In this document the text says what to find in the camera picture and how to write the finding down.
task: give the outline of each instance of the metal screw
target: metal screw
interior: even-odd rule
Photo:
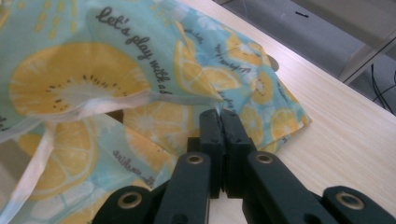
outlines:
[[[353,194],[346,192],[338,192],[335,198],[343,206],[354,210],[361,210],[364,208],[364,202]]]
[[[135,208],[142,203],[142,195],[135,191],[122,194],[119,198],[119,207],[123,209]]]

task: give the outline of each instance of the cloth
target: cloth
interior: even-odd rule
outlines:
[[[272,152],[311,121],[259,44],[174,0],[3,0],[0,46],[0,142],[32,156],[0,222],[86,223],[156,188],[209,108]]]

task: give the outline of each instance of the floor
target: floor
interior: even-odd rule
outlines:
[[[232,0],[222,4],[311,63],[338,78],[348,57],[362,43],[290,0]],[[373,77],[386,104],[375,93]],[[384,55],[349,87],[396,114],[396,61]]]

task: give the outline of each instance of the lemon print fabric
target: lemon print fabric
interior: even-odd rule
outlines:
[[[34,154],[41,135],[34,130],[18,144]],[[112,192],[128,185],[154,189],[174,163],[163,148],[107,115],[60,123],[45,171],[10,223],[89,222]]]
[[[176,0],[1,3],[0,143],[37,155],[54,140],[10,223],[89,223],[111,192],[157,188],[208,109],[271,152],[311,122],[260,43]],[[123,123],[104,114],[119,110]]]
[[[190,8],[175,7],[188,48],[257,149],[276,152],[311,122],[271,68],[262,46]]]
[[[40,50],[15,70],[11,100],[22,115],[76,109],[95,98],[126,97],[149,89],[139,65],[98,43]]]
[[[177,41],[175,48],[175,76],[184,91],[208,96],[215,94],[212,88],[207,87],[210,84],[202,67],[181,41]]]
[[[170,159],[168,155],[179,156],[186,152],[188,138],[199,136],[199,115],[210,108],[205,105],[153,102],[125,109],[123,122],[130,129],[126,132],[127,138],[131,139],[130,144],[136,149],[141,148],[136,153],[150,160],[152,168],[161,168],[163,162]],[[138,146],[135,139],[143,138],[154,145],[145,143]]]
[[[9,16],[9,9],[11,7],[12,0],[6,0],[0,2],[0,30],[6,23]]]
[[[54,149],[46,169],[38,180],[31,200],[42,200],[80,184],[92,171],[97,160],[94,127],[88,121],[63,123],[57,126]],[[25,134],[20,147],[33,156],[41,136]]]
[[[221,97],[166,4],[2,1],[0,142],[43,120],[156,100],[216,106]]]

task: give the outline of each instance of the light wood surface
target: light wood surface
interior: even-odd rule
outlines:
[[[278,151],[300,181],[321,195],[347,186],[396,216],[396,118],[273,38],[209,0],[182,0],[260,43],[314,121]],[[246,223],[241,200],[212,200],[209,223]]]

